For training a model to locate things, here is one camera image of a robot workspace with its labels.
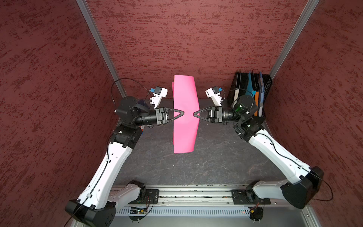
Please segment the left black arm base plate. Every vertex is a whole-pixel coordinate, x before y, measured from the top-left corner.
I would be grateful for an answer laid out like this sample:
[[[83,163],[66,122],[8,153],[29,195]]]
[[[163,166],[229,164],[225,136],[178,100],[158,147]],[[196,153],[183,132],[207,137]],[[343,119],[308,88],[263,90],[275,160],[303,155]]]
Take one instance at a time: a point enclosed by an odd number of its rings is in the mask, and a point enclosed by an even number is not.
[[[158,198],[158,189],[141,189],[139,197],[133,203],[148,205],[149,202],[152,202],[153,204],[157,204]]]

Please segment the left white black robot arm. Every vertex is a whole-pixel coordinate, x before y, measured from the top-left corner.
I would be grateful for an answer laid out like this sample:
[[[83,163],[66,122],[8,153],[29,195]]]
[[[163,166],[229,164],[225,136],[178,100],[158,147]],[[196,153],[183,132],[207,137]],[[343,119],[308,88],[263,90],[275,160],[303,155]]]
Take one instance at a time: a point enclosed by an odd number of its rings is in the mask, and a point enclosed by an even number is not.
[[[70,200],[65,211],[71,218],[89,227],[108,227],[117,209],[133,201],[150,205],[144,183],[130,181],[123,189],[111,195],[111,188],[128,156],[135,148],[146,125],[165,125],[184,115],[184,111],[159,107],[152,102],[152,110],[143,101],[127,96],[120,101],[115,113],[119,122],[108,140],[106,154],[83,193]]]

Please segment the pink rectangular paper sheet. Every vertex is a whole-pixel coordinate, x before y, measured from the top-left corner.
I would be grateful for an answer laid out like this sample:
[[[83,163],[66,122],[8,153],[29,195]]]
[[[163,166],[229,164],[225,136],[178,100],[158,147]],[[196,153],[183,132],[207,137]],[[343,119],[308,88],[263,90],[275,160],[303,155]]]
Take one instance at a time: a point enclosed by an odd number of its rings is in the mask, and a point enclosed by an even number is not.
[[[199,119],[193,113],[199,110],[199,101],[192,76],[175,75],[174,109],[184,111],[184,115],[173,121],[174,153],[194,151]]]

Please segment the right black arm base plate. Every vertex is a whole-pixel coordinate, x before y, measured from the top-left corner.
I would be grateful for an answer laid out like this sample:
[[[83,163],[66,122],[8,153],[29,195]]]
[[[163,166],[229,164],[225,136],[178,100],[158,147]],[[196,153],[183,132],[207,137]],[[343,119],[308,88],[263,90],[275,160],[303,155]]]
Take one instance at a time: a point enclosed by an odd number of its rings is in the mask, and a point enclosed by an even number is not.
[[[232,190],[232,199],[234,205],[270,205],[269,198],[261,199],[252,190]]]

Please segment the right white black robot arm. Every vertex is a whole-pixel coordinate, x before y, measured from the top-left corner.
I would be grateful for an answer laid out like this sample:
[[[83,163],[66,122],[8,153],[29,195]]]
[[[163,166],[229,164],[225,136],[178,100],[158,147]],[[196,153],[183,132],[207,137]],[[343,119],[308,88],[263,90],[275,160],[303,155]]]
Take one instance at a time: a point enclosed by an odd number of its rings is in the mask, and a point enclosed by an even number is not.
[[[207,107],[194,112],[194,117],[214,124],[234,122],[234,131],[244,141],[262,152],[285,176],[281,181],[255,180],[246,189],[246,199],[255,204],[262,199],[285,200],[303,209],[319,192],[323,171],[310,167],[280,145],[263,127],[263,117],[255,116],[258,107],[254,97],[237,98],[232,108]]]

